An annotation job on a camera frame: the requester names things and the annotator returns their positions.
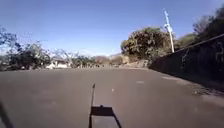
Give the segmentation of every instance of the blue sky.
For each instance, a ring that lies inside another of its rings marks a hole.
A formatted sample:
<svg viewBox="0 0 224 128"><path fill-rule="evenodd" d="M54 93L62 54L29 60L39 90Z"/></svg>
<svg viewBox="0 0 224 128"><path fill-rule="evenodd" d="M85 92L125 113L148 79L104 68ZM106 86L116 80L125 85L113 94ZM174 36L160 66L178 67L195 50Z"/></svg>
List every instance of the blue sky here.
<svg viewBox="0 0 224 128"><path fill-rule="evenodd" d="M224 0L0 0L0 25L20 42L90 55L120 52L134 30L160 27L169 13L177 37Z"/></svg>

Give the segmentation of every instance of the house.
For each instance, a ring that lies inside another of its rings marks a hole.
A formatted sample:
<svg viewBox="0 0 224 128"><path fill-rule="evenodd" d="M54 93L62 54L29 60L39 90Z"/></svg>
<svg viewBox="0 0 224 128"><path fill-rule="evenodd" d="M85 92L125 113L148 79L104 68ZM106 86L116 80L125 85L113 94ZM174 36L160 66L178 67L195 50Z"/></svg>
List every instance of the house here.
<svg viewBox="0 0 224 128"><path fill-rule="evenodd" d="M70 68L70 67L71 67L71 63L68 60L58 56L52 57L51 64L46 66L47 69L60 69L60 68Z"/></svg>

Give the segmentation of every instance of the road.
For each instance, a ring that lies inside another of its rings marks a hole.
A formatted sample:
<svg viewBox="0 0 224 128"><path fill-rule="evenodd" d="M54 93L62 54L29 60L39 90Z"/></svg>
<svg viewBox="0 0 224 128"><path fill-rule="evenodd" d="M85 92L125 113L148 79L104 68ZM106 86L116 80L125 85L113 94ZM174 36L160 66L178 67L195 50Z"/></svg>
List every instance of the road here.
<svg viewBox="0 0 224 128"><path fill-rule="evenodd" d="M87 128L94 105L112 107L122 128L224 128L223 106L195 84L152 70L72 69L0 73L0 100L14 128ZM93 128L116 127L93 117Z"/></svg>

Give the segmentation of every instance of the wall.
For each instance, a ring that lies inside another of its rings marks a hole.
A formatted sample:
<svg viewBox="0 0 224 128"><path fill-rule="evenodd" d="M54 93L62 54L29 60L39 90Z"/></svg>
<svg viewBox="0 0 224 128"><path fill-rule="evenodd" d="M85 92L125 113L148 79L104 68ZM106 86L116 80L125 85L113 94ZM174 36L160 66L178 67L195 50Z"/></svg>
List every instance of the wall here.
<svg viewBox="0 0 224 128"><path fill-rule="evenodd" d="M224 91L224 35L161 57L148 67Z"/></svg>

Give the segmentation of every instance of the utility pole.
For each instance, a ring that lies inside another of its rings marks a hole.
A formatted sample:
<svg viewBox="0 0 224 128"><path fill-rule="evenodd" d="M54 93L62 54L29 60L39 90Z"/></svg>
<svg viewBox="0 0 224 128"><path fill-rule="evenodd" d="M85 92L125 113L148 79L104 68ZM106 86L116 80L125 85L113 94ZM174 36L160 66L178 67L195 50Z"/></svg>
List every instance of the utility pole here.
<svg viewBox="0 0 224 128"><path fill-rule="evenodd" d="M166 17L166 24L164 26L167 29L167 31L169 32L169 34L170 34L170 42L171 42L172 52L174 53L173 36L172 36L172 31L173 30L172 30L172 28L170 26L168 13L166 12L165 9L164 9L164 14L165 14L165 17Z"/></svg>

